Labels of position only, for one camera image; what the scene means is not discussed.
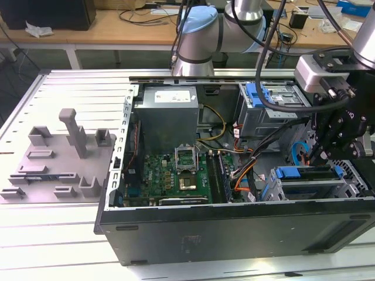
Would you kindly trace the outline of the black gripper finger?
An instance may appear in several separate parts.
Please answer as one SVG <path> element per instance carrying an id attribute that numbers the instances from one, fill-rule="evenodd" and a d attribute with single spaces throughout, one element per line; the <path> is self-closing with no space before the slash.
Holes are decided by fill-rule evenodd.
<path id="1" fill-rule="evenodd" d="M 325 165 L 330 160 L 353 160 L 366 157 L 365 149 L 361 142 L 352 139 L 344 142 L 331 142 L 323 146 L 318 152 L 318 165 Z"/>
<path id="2" fill-rule="evenodd" d="M 318 112 L 313 114 L 311 128 L 315 131 L 315 144 L 308 153 L 310 162 L 327 162 L 328 160 L 343 160 L 342 148 L 336 145 L 338 134 L 344 125 L 340 113 Z"/>

